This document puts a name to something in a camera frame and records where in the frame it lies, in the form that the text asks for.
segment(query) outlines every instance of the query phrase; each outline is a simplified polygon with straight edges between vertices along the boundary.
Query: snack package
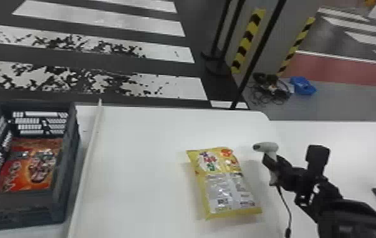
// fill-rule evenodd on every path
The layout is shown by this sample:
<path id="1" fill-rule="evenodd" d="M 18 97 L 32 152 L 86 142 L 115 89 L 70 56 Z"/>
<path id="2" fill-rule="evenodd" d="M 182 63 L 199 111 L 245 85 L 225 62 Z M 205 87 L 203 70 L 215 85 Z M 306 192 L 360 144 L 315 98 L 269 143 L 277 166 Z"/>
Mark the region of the snack package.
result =
<path id="1" fill-rule="evenodd" d="M 48 189 L 63 139 L 14 138 L 0 171 L 0 192 Z"/>
<path id="2" fill-rule="evenodd" d="M 201 190 L 206 219 L 261 213 L 227 147 L 187 151 Z"/>

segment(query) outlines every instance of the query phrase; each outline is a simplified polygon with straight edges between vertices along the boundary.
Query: black metal pole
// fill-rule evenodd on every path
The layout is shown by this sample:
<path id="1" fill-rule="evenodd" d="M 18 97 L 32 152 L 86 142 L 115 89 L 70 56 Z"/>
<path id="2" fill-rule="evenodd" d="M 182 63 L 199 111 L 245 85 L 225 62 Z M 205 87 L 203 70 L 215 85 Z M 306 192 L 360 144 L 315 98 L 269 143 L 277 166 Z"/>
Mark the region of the black metal pole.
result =
<path id="1" fill-rule="evenodd" d="M 216 57 L 216 50 L 218 48 L 218 42 L 220 38 L 220 34 L 222 33 L 223 24 L 225 23 L 225 19 L 228 14 L 229 4 L 232 0 L 226 0 L 225 5 L 223 6 L 222 15 L 220 16 L 218 29 L 216 30 L 215 39 L 213 39 L 213 43 L 211 44 L 210 54 L 207 51 L 202 51 L 201 56 L 206 60 L 217 60 L 219 57 Z"/>
<path id="2" fill-rule="evenodd" d="M 277 3 L 277 6 L 275 7 L 275 10 L 272 13 L 271 19 L 269 20 L 268 26 L 266 27 L 265 33 L 263 34 L 262 40 L 260 40 L 259 46 L 254 53 L 254 56 L 250 62 L 249 67 L 247 68 L 246 74 L 244 75 L 244 78 L 242 79 L 241 85 L 238 88 L 237 96 L 235 97 L 234 101 L 231 104 L 231 107 L 229 110 L 234 110 L 237 106 L 238 101 L 240 100 L 241 94 L 246 88 L 247 83 L 249 82 L 249 78 L 251 73 L 254 70 L 254 67 L 256 66 L 260 56 L 262 55 L 263 49 L 266 46 L 266 43 L 268 42 L 269 37 L 271 36 L 272 30 L 278 20 L 278 18 L 281 15 L 282 8 L 284 7 L 287 0 L 279 0 Z"/>
<path id="3" fill-rule="evenodd" d="M 232 36 L 234 34 L 235 27 L 237 26 L 238 18 L 240 17 L 242 7 L 246 0 L 239 0 L 237 3 L 237 7 L 234 11 L 234 16 L 232 17 L 227 37 L 225 38 L 225 42 L 223 43 L 222 53 L 219 57 L 218 63 L 213 65 L 208 65 L 207 70 L 215 75 L 220 77 L 226 77 L 231 74 L 229 69 L 223 68 L 223 64 L 225 63 L 225 56 L 227 55 L 229 44 L 231 43 Z"/>
<path id="4" fill-rule="evenodd" d="M 232 18 L 231 25 L 229 26 L 227 38 L 225 39 L 225 43 L 223 44 L 222 55 L 220 56 L 220 59 L 219 59 L 218 68 L 222 67 L 222 63 L 225 62 L 225 55 L 227 55 L 229 44 L 231 43 L 231 39 L 234 34 L 235 26 L 237 25 L 238 18 L 240 17 L 240 14 L 241 14 L 242 6 L 244 5 L 245 2 L 246 0 L 239 0 L 237 3 L 237 8 L 235 9 L 234 17 Z"/>

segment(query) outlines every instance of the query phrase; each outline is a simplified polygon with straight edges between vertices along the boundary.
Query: white table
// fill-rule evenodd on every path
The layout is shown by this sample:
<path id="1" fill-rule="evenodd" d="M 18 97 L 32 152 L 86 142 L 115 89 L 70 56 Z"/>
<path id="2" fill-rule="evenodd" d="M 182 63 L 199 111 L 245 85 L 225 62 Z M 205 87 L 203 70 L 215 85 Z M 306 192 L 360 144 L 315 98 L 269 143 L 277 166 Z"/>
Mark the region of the white table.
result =
<path id="1" fill-rule="evenodd" d="M 277 237 L 285 210 L 260 141 L 280 142 L 257 111 L 104 107 L 69 237 Z M 234 150 L 264 214 L 204 220 L 185 150 L 216 146 Z"/>
<path id="2" fill-rule="evenodd" d="M 77 109 L 86 148 L 95 110 Z M 282 237 L 287 213 L 276 191 L 267 186 L 261 153 L 251 151 L 251 144 L 257 141 L 278 142 L 279 154 L 295 166 L 306 165 L 307 145 L 329 147 L 332 153 L 326 176 L 345 197 L 376 209 L 370 191 L 376 186 L 376 123 L 269 122 L 251 111 L 109 107 L 104 108 L 101 123 L 94 156 L 88 158 L 91 165 L 84 174 L 83 193 L 78 197 L 80 207 L 72 220 L 75 229 L 69 237 Z M 211 128 L 224 131 L 211 133 Z M 235 149 L 264 214 L 211 221 L 201 218 L 199 193 L 184 150 L 213 146 Z M 142 172 L 128 167 L 134 165 Z M 292 237 L 317 237 L 316 225 L 292 202 L 294 195 L 285 192 L 285 198 L 294 216 Z M 69 221 L 0 231 L 0 238 L 65 237 Z"/>

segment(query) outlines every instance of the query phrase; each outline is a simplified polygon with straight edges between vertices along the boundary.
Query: red floor marking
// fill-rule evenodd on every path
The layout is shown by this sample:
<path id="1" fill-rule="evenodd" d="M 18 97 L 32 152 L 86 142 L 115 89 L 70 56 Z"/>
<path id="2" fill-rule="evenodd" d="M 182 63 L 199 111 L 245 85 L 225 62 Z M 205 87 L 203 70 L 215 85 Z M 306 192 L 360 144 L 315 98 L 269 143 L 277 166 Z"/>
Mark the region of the red floor marking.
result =
<path id="1" fill-rule="evenodd" d="M 283 77 L 291 76 L 321 82 L 376 86 L 376 64 L 296 54 L 283 74 Z"/>

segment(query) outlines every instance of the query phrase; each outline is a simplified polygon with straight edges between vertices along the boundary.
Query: yellow snack bag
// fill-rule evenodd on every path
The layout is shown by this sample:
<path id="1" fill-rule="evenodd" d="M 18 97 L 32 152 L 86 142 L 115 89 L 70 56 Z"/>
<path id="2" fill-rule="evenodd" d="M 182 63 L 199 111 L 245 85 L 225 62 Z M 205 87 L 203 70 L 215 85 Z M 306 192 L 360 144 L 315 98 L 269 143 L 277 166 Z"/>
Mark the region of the yellow snack bag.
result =
<path id="1" fill-rule="evenodd" d="M 196 173 L 206 220 L 261 213 L 231 149 L 216 147 L 187 154 Z"/>

